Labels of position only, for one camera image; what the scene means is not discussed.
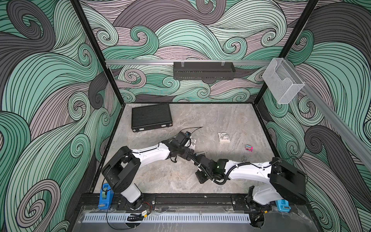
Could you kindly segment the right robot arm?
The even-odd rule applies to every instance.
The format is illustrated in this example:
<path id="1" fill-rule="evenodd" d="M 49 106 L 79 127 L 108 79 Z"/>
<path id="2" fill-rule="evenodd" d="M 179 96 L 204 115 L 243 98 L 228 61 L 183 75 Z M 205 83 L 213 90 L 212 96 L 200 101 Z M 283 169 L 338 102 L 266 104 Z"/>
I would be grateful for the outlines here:
<path id="1" fill-rule="evenodd" d="M 306 174 L 283 159 L 274 157 L 271 161 L 251 163 L 228 159 L 214 161 L 201 154 L 186 156 L 198 168 L 196 176 L 201 184 L 210 180 L 222 186 L 229 180 L 253 180 L 263 185 L 250 188 L 249 202 L 261 206 L 278 200 L 295 205 L 307 204 Z"/>

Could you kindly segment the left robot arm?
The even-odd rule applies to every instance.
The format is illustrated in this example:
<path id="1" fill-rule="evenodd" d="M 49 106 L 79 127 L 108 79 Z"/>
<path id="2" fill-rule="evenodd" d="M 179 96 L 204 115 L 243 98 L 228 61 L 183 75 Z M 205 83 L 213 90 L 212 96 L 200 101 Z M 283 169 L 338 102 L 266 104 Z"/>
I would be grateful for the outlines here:
<path id="1" fill-rule="evenodd" d="M 178 156 L 186 159 L 186 154 L 193 151 L 190 145 L 191 132 L 180 131 L 175 137 L 152 147 L 129 149 L 124 146 L 106 163 L 101 173 L 113 192 L 121 194 L 130 209 L 136 210 L 144 202 L 143 193 L 133 183 L 138 170 L 157 161 L 177 162 Z"/>

